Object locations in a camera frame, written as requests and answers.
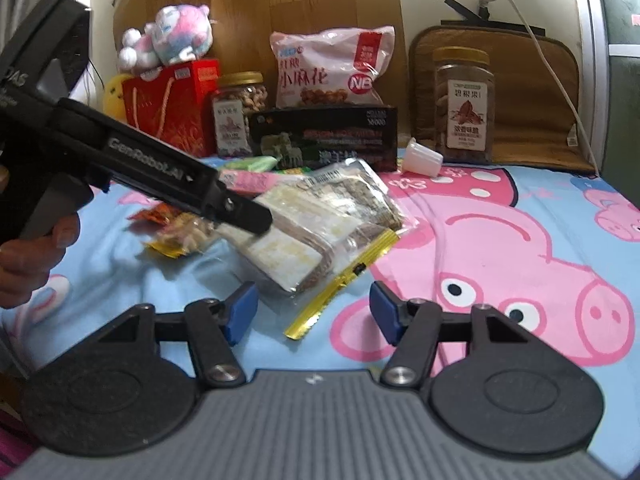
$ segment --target cartoon mouth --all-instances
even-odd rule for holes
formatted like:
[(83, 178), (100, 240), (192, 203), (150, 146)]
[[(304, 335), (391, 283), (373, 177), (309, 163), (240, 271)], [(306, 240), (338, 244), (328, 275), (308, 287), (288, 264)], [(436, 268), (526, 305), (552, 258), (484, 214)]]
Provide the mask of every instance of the cartoon mouth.
[(459, 220), (466, 220), (466, 219), (469, 219), (469, 218), (481, 218), (481, 219), (484, 219), (484, 220), (491, 220), (493, 222), (499, 222), (499, 223), (507, 225), (508, 227), (510, 227), (510, 228), (516, 230), (517, 232), (519, 232), (520, 236), (522, 236), (524, 241), (526, 241), (526, 242), (530, 242), (531, 241), (531, 236), (522, 227), (519, 227), (516, 224), (512, 224), (508, 220), (505, 220), (503, 218), (497, 218), (495, 216), (468, 213), (468, 214), (465, 214), (465, 215), (458, 215), (458, 216), (452, 216), (451, 218), (447, 218), (447, 220), (445, 220), (445, 224), (453, 225)]

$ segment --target yellow plush toy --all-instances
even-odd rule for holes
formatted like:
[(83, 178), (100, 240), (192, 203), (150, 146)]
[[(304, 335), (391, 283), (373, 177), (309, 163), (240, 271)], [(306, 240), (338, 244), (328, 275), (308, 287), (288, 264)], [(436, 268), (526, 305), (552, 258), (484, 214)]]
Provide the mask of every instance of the yellow plush toy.
[(124, 107), (124, 96), (122, 94), (122, 83), (131, 79), (131, 74), (118, 74), (104, 87), (102, 96), (102, 112), (113, 119), (127, 122), (127, 112)]

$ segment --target black circular disc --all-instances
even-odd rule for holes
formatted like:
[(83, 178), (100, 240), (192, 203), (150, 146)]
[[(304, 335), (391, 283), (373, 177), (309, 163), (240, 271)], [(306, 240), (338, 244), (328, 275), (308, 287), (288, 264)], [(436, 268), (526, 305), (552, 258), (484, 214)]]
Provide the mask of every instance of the black circular disc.
[(195, 399), (194, 380), (168, 361), (96, 351), (62, 358), (36, 373), (22, 397), (22, 418), (57, 452), (112, 456), (166, 437)]
[(430, 405), (454, 432), (507, 455), (560, 455), (584, 448), (604, 402), (598, 385), (551, 349), (487, 349), (444, 368)]

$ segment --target brown cushion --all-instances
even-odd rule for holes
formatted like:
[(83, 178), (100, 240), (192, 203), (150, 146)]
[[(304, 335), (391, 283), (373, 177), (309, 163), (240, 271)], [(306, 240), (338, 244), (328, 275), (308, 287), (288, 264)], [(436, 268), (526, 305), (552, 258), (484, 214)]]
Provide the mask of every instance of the brown cushion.
[[(556, 40), (538, 38), (542, 52), (574, 105), (578, 102), (578, 65)], [(527, 34), (503, 30), (441, 26), (422, 31), (409, 50), (410, 113), (416, 139), (432, 146), (433, 59), (441, 46), (468, 46), (489, 54), (495, 75), (493, 161), (579, 172), (593, 172), (578, 148), (567, 145), (575, 123), (551, 74)]]

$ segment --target plush toy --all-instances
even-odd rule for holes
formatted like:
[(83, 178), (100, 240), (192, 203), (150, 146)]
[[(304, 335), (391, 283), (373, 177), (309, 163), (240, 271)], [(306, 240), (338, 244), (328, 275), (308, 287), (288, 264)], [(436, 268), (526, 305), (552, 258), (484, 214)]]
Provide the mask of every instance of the plush toy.
[(122, 83), (131, 78), (133, 78), (131, 74), (118, 74), (114, 76), (105, 85), (104, 95), (102, 96), (103, 113), (123, 123), (127, 122), (127, 111), (124, 107)]
[(209, 7), (204, 5), (164, 7), (145, 31), (165, 66), (200, 59), (213, 43)]
[(130, 28), (122, 35), (123, 49), (118, 53), (118, 68), (122, 72), (137, 75), (162, 65), (148, 33), (150, 26), (151, 23), (146, 24), (144, 34), (140, 34), (136, 28)]

